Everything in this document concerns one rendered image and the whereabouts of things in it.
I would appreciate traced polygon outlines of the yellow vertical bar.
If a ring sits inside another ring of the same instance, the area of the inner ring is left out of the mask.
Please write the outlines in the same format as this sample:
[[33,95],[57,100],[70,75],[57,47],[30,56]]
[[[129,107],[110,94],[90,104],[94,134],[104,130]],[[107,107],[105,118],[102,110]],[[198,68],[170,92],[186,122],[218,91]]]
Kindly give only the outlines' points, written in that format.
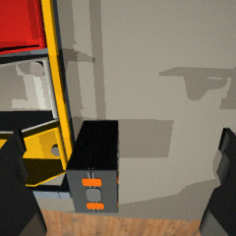
[[52,0],[41,0],[41,3],[42,3],[43,19],[44,19],[53,85],[56,95],[57,107],[60,117],[65,148],[69,161],[70,154],[73,150],[73,142],[72,142],[66,100],[65,100],[62,74],[61,74],[54,12],[53,12],[53,2]]

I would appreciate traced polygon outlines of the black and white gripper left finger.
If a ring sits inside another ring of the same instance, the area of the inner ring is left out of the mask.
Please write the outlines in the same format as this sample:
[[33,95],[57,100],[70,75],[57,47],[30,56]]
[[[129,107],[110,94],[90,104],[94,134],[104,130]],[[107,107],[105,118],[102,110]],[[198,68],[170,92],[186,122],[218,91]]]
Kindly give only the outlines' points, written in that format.
[[33,191],[25,187],[29,177],[23,159],[25,151],[22,130],[15,130],[0,148],[0,236],[46,236],[47,233]]

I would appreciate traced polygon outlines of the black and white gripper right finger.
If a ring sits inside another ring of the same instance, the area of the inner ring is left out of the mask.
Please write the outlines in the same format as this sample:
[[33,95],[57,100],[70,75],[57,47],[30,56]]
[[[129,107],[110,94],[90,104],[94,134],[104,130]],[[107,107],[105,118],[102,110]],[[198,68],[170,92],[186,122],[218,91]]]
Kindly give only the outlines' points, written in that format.
[[236,135],[223,128],[217,169],[220,186],[212,191],[201,224],[201,236],[236,236]]

